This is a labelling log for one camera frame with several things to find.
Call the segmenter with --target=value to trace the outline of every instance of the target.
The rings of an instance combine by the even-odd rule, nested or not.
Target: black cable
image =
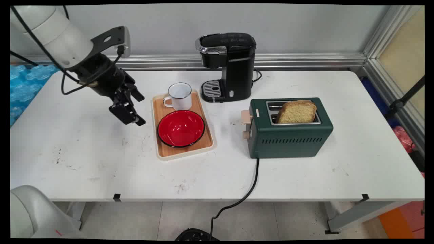
[[[67,77],[69,77],[70,79],[72,79],[75,82],[80,82],[79,80],[75,79],[74,77],[72,77],[70,74],[68,74],[60,65],[59,63],[57,63],[55,61],[55,59],[53,58],[53,56],[51,56],[51,54],[47,51],[47,49],[45,49],[44,45],[42,45],[42,43],[38,40],[38,38],[33,34],[32,30],[27,26],[26,22],[24,22],[24,20],[21,18],[20,14],[18,13],[18,11],[15,9],[14,6],[10,6],[10,9],[12,10],[12,12],[15,14],[15,16],[17,17],[17,19],[19,20],[19,22],[23,25],[24,29],[29,33],[29,35],[33,38],[33,40],[36,42],[36,44],[38,44],[39,48],[42,49],[42,51],[45,53],[45,55],[47,55],[47,57],[50,58],[50,60],[54,63],[54,65],[63,72],[63,74],[65,74]]]
[[[259,73],[259,77],[258,77],[257,79],[254,79],[254,80],[252,81],[252,82],[256,82],[256,81],[258,81],[259,79],[262,78],[262,73],[261,73],[259,70],[257,70],[257,69],[253,69],[253,71],[256,71],[256,72]]]
[[[63,10],[65,11],[66,18],[69,19],[68,10],[66,10],[66,6],[65,5],[62,6],[63,6]]]
[[[221,214],[221,212],[223,212],[224,210],[229,209],[229,208],[233,208],[233,207],[237,206],[238,204],[242,203],[242,202],[243,202],[243,201],[244,201],[244,200],[245,200],[245,199],[250,195],[250,193],[252,193],[253,189],[255,188],[256,181],[257,181],[257,179],[258,179],[258,171],[259,171],[259,158],[256,159],[256,174],[255,174],[255,180],[253,181],[253,185],[252,185],[252,187],[250,188],[249,192],[247,192],[247,194],[246,194],[242,199],[240,199],[238,202],[236,202],[236,203],[234,203],[234,204],[232,204],[232,205],[229,205],[229,206],[226,206],[226,207],[220,209],[220,211],[218,211],[217,215],[216,215],[215,217],[212,217],[212,218],[211,218],[211,231],[210,231],[210,239],[209,239],[209,240],[211,240],[211,238],[212,238],[212,236],[213,236],[213,220],[216,219],[216,218],[218,218],[218,216],[219,216],[219,215]]]
[[[101,75],[103,75],[105,72],[107,72],[109,69],[111,69],[117,62],[118,62],[118,60],[119,60],[119,58],[122,56],[122,54],[118,54],[118,57],[115,59],[115,61],[106,69],[106,70],[104,70],[104,72],[102,72],[102,73],[100,73],[98,76],[96,76],[95,78],[90,78],[89,79],[89,81],[88,82],[86,82],[86,84],[84,84],[84,85],[82,85],[82,86],[80,86],[80,87],[78,87],[78,88],[75,88],[75,89],[72,89],[72,90],[70,90],[69,92],[65,92],[64,90],[63,90],[63,84],[65,83],[65,73],[63,74],[63,77],[62,77],[62,84],[60,85],[60,91],[62,92],[62,94],[63,95],[69,95],[69,94],[71,94],[71,93],[73,93],[73,92],[76,92],[76,91],[78,91],[78,90],[81,90],[81,89],[83,89],[83,88],[85,88],[85,87],[87,87],[88,85],[90,85],[92,82],[94,82],[96,79],[98,79]]]
[[[27,63],[33,65],[33,66],[38,66],[37,63],[33,62],[32,60],[26,59],[25,57],[21,56],[21,55],[18,54],[18,53],[13,52],[12,50],[10,51],[10,54],[11,54],[12,56],[15,56],[15,57],[21,59],[21,60],[24,61],[24,62],[27,62]]]

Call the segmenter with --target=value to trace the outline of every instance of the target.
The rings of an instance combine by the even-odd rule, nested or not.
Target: coffee maker
[[[211,34],[196,40],[202,65],[222,68],[221,79],[206,81],[201,96],[207,102],[247,99],[252,93],[255,39],[246,33]]]

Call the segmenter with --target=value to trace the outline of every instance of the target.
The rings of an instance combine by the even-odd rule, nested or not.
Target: bread slice
[[[311,123],[315,119],[316,106],[309,100],[285,103],[277,115],[277,123]]]

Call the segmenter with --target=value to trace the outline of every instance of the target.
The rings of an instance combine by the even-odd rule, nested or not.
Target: white mug
[[[164,106],[175,110],[189,110],[191,108],[191,86],[187,83],[175,83],[169,87],[169,96],[163,99]]]

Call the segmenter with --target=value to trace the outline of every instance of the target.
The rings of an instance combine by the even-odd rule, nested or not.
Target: gray wall
[[[361,52],[388,6],[162,3],[67,6],[71,22],[90,39],[120,25],[130,30],[132,54],[196,54],[204,34],[246,32],[257,53]],[[42,51],[11,25],[10,48]],[[115,54],[109,49],[106,54]]]

